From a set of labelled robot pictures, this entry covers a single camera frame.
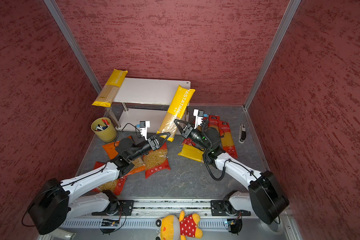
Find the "yellow spaghetti pack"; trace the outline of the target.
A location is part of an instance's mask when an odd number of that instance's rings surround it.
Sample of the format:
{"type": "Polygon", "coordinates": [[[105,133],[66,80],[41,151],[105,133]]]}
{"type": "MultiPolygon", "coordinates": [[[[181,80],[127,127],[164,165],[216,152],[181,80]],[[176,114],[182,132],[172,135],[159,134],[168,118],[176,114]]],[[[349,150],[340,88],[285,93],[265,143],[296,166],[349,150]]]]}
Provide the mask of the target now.
{"type": "Polygon", "coordinates": [[[202,163],[204,161],[203,153],[204,153],[203,151],[193,146],[184,144],[181,152],[178,153],[178,155],[202,163]]]}
{"type": "Polygon", "coordinates": [[[92,106],[110,108],[128,71],[114,69],[92,106]]]}
{"type": "Polygon", "coordinates": [[[185,89],[178,86],[157,134],[170,133],[168,141],[172,142],[174,140],[177,132],[177,126],[174,121],[183,118],[195,91],[195,89],[185,89]]]}

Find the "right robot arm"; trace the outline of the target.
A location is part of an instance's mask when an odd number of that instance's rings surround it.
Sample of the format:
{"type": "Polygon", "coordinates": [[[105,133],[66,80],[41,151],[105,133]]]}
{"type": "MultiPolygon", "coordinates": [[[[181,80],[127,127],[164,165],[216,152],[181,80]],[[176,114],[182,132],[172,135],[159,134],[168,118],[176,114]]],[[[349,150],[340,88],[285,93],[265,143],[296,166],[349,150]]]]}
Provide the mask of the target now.
{"type": "Polygon", "coordinates": [[[272,172],[260,172],[235,160],[221,146],[218,130],[209,128],[207,122],[202,123],[200,130],[182,120],[174,120],[174,124],[182,137],[204,149],[203,161],[215,181],[221,181],[228,174],[249,191],[248,198],[240,192],[229,196],[228,202],[234,210],[252,212],[267,225],[281,223],[279,215],[290,202],[272,172]]]}

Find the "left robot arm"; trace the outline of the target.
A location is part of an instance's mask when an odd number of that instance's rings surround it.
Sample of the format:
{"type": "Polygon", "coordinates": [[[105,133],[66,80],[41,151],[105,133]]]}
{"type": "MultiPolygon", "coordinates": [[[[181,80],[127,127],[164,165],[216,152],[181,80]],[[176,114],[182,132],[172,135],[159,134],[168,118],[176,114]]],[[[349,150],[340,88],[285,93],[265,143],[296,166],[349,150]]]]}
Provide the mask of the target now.
{"type": "Polygon", "coordinates": [[[170,133],[152,135],[135,144],[130,138],[122,139],[115,147],[117,156],[103,166],[83,175],[58,181],[50,179],[43,184],[26,213],[29,214],[40,235],[47,235],[58,229],[64,221],[93,212],[103,212],[111,201],[116,201],[112,192],[83,195],[100,185],[117,180],[134,167],[133,161],[149,151],[160,149],[170,133]]]}

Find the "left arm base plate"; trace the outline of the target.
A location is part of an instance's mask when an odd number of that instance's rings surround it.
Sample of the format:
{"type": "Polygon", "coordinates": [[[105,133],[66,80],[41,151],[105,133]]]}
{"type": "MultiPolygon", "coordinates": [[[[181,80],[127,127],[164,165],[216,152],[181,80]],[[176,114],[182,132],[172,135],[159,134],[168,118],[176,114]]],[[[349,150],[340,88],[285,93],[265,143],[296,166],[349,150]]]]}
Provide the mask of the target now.
{"type": "Polygon", "coordinates": [[[111,201],[102,212],[91,213],[92,216],[130,216],[134,207],[134,200],[111,201]]]}

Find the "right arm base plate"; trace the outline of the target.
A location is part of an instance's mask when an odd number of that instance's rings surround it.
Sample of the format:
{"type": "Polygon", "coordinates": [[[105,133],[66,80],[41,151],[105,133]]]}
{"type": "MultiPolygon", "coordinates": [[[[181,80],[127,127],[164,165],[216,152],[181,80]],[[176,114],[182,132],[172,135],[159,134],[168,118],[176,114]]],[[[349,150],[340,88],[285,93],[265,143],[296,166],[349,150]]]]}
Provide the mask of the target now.
{"type": "Polygon", "coordinates": [[[247,217],[251,216],[251,212],[244,210],[235,210],[229,201],[211,200],[212,216],[232,216],[232,217],[247,217]]]}

